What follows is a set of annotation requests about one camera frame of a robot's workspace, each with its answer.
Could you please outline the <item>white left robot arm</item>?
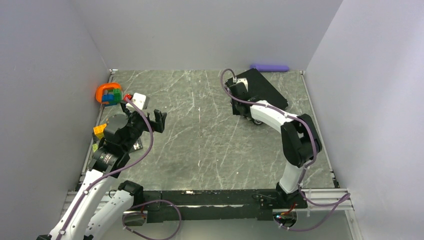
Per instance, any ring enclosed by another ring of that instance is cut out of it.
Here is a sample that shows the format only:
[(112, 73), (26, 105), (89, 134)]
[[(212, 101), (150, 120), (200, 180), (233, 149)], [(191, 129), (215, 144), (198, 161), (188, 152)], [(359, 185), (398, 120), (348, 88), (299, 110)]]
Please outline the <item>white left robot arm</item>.
[(123, 169), (127, 169), (130, 150), (143, 132), (162, 133), (167, 113), (148, 114), (126, 109), (109, 117), (102, 127), (103, 137), (93, 153), (83, 183), (57, 225), (39, 240), (99, 240), (127, 209), (137, 210), (144, 203), (143, 187), (126, 180), (109, 202), (98, 209), (102, 198)]

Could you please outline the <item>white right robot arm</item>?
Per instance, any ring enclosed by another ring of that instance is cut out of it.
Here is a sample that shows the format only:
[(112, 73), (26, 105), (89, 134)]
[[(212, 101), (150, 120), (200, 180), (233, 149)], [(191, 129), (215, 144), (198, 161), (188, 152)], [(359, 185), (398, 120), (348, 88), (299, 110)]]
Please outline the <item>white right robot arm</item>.
[(322, 150), (321, 140), (310, 115), (288, 113), (266, 100), (252, 97), (247, 86), (246, 78), (233, 78), (224, 84), (224, 89), (232, 98), (237, 115), (264, 123), (280, 133), (287, 163), (276, 184), (275, 199), (280, 207), (288, 208), (295, 202), (306, 169)]

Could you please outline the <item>black poker chip case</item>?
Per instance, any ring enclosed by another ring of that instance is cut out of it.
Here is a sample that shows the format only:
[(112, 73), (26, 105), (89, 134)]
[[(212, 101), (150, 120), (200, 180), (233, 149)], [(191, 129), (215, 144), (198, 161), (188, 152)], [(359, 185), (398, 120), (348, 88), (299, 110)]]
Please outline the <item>black poker chip case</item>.
[[(281, 110), (285, 110), (289, 106), (288, 100), (257, 69), (251, 68), (235, 77), (247, 78), (248, 92), (258, 96), (258, 101), (265, 100)], [(224, 88), (228, 92), (229, 85), (232, 84), (234, 84), (233, 77), (223, 82)]]

